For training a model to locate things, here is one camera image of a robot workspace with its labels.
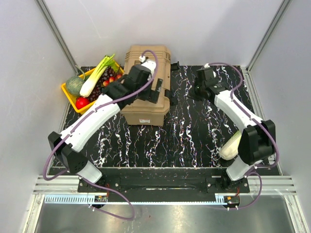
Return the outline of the tan plastic tool box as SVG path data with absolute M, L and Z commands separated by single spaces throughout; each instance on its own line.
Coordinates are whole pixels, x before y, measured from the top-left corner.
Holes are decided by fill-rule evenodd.
M 128 74 L 133 65 L 140 64 L 139 56 L 145 50 L 152 50 L 158 57 L 159 67 L 152 90 L 156 89 L 158 79 L 162 79 L 157 103 L 147 100 L 135 100 L 121 110 L 129 125 L 163 126 L 164 116 L 171 105 L 171 51 L 164 45 L 132 45 L 125 55 L 124 73 Z

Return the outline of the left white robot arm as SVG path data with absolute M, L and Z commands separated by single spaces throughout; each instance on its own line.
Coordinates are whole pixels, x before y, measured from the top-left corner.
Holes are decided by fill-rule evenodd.
M 52 151 L 47 162 L 52 157 L 57 158 L 65 167 L 60 174 L 69 172 L 80 176 L 95 192 L 104 189 L 105 179 L 100 170 L 81 154 L 81 150 L 93 134 L 125 106 L 138 98 L 146 99 L 145 93 L 151 90 L 159 61 L 144 55 L 139 57 L 139 61 L 140 64 L 132 66 L 119 81 L 104 88 L 95 103 L 76 122 L 61 133 L 52 132 L 48 136 Z

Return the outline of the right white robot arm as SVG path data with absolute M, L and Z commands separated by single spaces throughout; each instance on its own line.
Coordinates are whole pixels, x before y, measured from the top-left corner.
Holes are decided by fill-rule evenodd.
M 252 113 L 235 97 L 234 92 L 235 89 L 229 89 L 226 83 L 218 81 L 210 64 L 197 70 L 189 92 L 189 97 L 195 101 L 208 100 L 222 110 L 241 133 L 234 152 L 236 159 L 226 169 L 227 176 L 221 180 L 222 189 L 227 192 L 234 191 L 239 185 L 238 180 L 250 175 L 264 159 L 271 155 L 279 157 L 274 122 Z

